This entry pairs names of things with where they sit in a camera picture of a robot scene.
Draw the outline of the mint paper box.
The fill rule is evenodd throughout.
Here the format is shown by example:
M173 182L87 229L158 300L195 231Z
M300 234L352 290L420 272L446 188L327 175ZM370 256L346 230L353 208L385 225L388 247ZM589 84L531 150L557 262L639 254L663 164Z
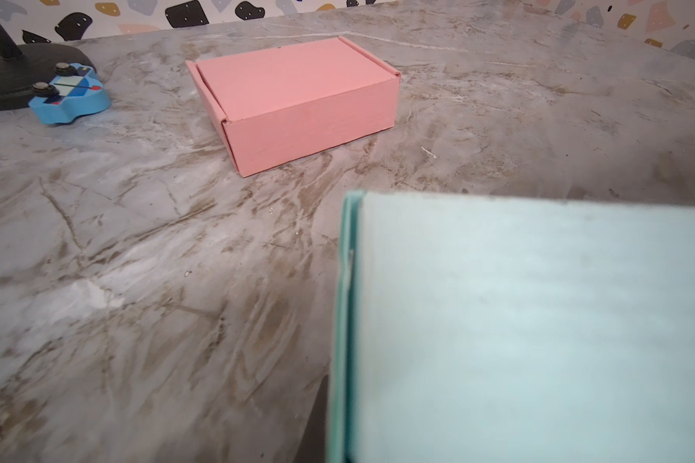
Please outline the mint paper box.
M355 191L329 462L695 462L695 206Z

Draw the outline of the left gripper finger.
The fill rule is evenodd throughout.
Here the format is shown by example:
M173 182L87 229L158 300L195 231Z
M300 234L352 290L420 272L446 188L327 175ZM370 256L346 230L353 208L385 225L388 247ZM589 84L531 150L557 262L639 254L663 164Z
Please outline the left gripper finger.
M320 382L306 428L293 463L324 463L329 376Z

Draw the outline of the pink paper box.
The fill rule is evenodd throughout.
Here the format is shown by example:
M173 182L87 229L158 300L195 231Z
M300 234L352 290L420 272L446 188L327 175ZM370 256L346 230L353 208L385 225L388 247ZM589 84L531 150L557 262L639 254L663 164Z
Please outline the pink paper box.
M395 123L401 73L344 37L186 66L242 177Z

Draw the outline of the black microphone stand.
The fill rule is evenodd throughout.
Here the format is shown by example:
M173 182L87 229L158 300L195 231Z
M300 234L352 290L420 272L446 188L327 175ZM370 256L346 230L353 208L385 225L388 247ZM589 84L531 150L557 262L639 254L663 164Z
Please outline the black microphone stand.
M0 24L0 111L26 108L34 98L33 85L49 82L58 63L91 65L79 49L63 44L19 46Z

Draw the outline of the small blue toy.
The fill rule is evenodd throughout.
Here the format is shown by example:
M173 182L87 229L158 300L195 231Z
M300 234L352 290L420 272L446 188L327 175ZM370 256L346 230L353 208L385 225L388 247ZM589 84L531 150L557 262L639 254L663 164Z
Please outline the small blue toy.
M58 63L55 77L32 86L28 106L45 125L67 125L77 118L98 114L111 100L92 66Z

